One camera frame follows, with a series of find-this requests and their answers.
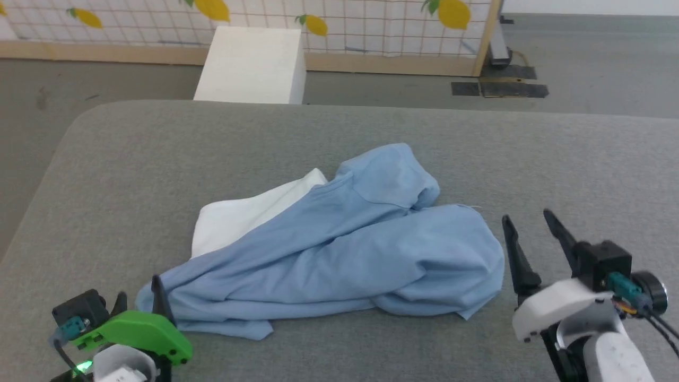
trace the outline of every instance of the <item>wire grid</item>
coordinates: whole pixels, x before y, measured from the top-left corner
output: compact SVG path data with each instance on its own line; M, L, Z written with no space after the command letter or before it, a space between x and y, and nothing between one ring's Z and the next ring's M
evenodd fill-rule
M467 30L445 28L420 0L225 0L230 22L210 20L184 0L4 0L7 17L22 39L65 44L208 47L220 25L302 29L307 52L378 56L475 57L492 0L462 0ZM95 14L102 28L67 14ZM321 18L325 36L296 20Z

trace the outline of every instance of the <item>green led light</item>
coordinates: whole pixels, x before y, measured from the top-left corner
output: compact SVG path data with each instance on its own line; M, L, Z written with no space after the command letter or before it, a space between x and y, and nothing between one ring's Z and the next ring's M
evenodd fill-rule
M77 365L75 368L80 370L80 372L82 372L83 374L86 374L87 369L89 369L91 365L92 365L92 361L85 361L85 362Z

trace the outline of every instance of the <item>teal connector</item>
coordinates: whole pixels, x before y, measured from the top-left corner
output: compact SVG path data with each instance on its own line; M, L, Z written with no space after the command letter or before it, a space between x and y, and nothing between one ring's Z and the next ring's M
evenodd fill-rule
M638 311L645 311L653 307L653 302L641 287L626 278L620 272L613 272L608 275L606 286L613 291L616 296L624 298L630 305Z

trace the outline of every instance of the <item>black cable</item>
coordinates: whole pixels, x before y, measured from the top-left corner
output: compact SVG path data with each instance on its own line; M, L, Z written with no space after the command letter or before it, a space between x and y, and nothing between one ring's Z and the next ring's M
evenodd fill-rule
M664 326L665 329L667 329L667 331L669 331L670 333L672 333L673 336L675 336L676 338L679 338L679 332L677 332L677 331L672 327L672 325L668 324L667 321L665 321L664 319L662 319L658 313L655 313L655 312L652 311L651 309L647 309L646 311L648 311L648 314L650 314L653 318L655 318L655 319L658 321L659 324L661 324L662 326Z
M82 378L83 381L87 381L85 374L82 371L80 371L80 369L78 369L78 367L76 367L76 365L73 363L73 361L71 361L71 359L69 358L68 354L66 354L64 349L62 349L61 342L59 342L58 339L55 339L53 344L54 344L54 348L56 349L56 352L59 353L59 356L61 357L61 359L64 360L64 362L66 362L66 365L68 365L69 368L71 370L73 370L73 372L75 374L78 374Z
M657 322L653 321L649 315L644 315L644 318L645 318L648 322L650 322L650 324L653 325L653 327L655 328L655 330L657 330L657 331L665 338L665 341L667 341L667 343L669 344L669 346L672 348L672 350L674 350L674 353L675 353L675 354L677 355L677 357L679 358L679 349L677 348L677 345L675 345L674 342L672 341L672 339L669 337L669 335L667 334L667 332L664 331L664 330L660 327L660 325L658 325Z

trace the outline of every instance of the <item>wooden frame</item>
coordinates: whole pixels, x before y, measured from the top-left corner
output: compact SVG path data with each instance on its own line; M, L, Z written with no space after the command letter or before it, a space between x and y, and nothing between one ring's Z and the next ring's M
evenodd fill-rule
M488 53L500 2L493 0L491 3L476 58L307 53L307 70L479 77ZM203 65L207 54L208 48L0 41L0 58Z

